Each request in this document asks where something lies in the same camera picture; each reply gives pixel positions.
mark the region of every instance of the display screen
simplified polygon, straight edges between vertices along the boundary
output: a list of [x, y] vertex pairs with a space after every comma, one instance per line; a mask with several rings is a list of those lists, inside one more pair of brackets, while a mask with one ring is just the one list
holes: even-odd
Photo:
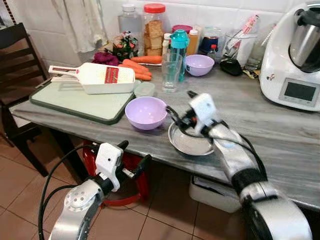
[[315, 91], [316, 88], [313, 86], [306, 86], [293, 82], [288, 82], [288, 86], [286, 87], [284, 95], [296, 99], [312, 101]]

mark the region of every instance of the gray marble countertop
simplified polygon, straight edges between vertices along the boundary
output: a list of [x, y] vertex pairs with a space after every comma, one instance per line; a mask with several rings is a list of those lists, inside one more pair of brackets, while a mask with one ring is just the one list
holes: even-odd
[[[189, 108], [186, 91], [209, 93], [231, 128], [245, 135], [260, 155], [269, 180], [290, 199], [309, 209], [320, 209], [320, 113], [290, 109], [268, 101], [258, 80], [233, 77], [215, 67], [203, 77], [186, 74], [176, 93], [161, 90], [161, 68], [151, 67], [155, 97], [164, 100], [179, 114]], [[128, 140], [127, 150], [141, 156], [227, 184], [215, 154], [192, 157], [178, 152], [169, 142], [168, 116], [157, 129], [134, 128], [124, 115], [114, 125], [104, 125], [77, 116], [37, 106], [29, 101], [13, 113], [36, 124], [96, 142], [117, 144]]]

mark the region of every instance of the towel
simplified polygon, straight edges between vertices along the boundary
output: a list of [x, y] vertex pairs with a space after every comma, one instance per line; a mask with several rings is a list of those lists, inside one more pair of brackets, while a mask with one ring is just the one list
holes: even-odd
[[107, 43], [97, 0], [51, 0], [62, 19], [63, 28], [73, 50], [86, 53], [96, 43]]

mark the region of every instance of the chair backrest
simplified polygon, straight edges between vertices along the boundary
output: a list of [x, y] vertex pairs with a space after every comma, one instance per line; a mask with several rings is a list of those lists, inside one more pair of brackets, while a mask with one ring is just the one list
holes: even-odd
[[[46, 79], [45, 72], [22, 23], [0, 30], [0, 50], [10, 47], [22, 39], [26, 40], [27, 48], [0, 54], [0, 92], [4, 91], [7, 87], [35, 77], [42, 76], [43, 80]], [[26, 57], [25, 61], [21, 61], [21, 57], [24, 56], [28, 56], [28, 58]], [[19, 73], [20, 70], [28, 68], [32, 68], [32, 71], [22, 71]]]

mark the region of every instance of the red jar lid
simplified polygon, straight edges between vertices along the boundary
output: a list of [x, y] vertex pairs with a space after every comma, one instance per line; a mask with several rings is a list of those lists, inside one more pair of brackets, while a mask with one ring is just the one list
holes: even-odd
[[172, 27], [172, 32], [174, 33], [176, 30], [182, 29], [182, 30], [185, 30], [185, 32], [188, 34], [192, 28], [193, 28], [192, 26], [188, 26], [188, 25], [174, 25]]
[[161, 14], [166, 11], [166, 6], [161, 3], [149, 3], [144, 5], [144, 11], [149, 14]]

